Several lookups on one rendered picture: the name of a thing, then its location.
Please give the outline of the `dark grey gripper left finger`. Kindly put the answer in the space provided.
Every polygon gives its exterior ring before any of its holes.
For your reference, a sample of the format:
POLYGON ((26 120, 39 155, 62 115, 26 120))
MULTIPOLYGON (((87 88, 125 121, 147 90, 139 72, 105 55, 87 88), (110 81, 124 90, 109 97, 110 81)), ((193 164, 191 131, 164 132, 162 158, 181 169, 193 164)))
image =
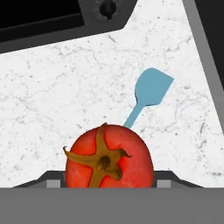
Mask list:
POLYGON ((66 187, 66 178, 64 171, 46 171, 38 179, 34 179, 17 185, 17 188, 43 187, 43 188, 63 188, 66 187))

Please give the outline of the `red tomato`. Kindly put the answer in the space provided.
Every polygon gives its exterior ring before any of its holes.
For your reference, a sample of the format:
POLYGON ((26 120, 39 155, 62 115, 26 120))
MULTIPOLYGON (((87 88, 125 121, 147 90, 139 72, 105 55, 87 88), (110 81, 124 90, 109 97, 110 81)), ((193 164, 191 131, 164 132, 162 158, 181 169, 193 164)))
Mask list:
POLYGON ((66 154, 68 187, 151 187, 154 169, 149 150, 134 131, 106 124, 91 129, 66 154))

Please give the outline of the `dark grey hob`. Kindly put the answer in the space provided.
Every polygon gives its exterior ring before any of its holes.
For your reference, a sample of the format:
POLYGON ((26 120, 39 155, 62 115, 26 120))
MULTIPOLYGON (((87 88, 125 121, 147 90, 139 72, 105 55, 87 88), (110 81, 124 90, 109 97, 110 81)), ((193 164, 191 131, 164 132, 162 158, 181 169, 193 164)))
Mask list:
POLYGON ((0 53, 121 30, 137 0, 114 0, 111 20, 103 0, 0 0, 0 53))

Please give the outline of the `light blue spatula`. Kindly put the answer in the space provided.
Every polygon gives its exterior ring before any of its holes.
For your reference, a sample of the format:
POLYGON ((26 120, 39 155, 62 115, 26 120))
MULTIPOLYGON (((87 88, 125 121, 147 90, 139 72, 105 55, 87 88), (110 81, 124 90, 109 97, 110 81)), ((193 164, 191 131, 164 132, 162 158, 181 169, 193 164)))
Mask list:
POLYGON ((130 129, 144 107, 160 104, 173 81, 170 75, 156 68, 143 71, 135 85, 136 106, 123 126, 130 129))

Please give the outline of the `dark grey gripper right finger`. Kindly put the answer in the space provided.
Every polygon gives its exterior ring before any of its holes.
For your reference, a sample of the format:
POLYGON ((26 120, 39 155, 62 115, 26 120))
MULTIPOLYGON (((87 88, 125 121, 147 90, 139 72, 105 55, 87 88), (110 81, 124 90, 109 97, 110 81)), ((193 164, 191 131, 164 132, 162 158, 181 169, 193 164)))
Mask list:
POLYGON ((173 171, 154 171, 154 183, 152 186, 155 188, 200 188, 200 185, 180 179, 173 171))

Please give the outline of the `black hob knob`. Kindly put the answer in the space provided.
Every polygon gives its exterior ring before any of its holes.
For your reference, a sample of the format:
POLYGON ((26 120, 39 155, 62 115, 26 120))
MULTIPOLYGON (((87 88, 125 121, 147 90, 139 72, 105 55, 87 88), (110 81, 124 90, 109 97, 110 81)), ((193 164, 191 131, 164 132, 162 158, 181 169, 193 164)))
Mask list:
POLYGON ((111 20, 116 12, 116 2, 114 0, 103 0, 100 4, 100 13, 111 20))

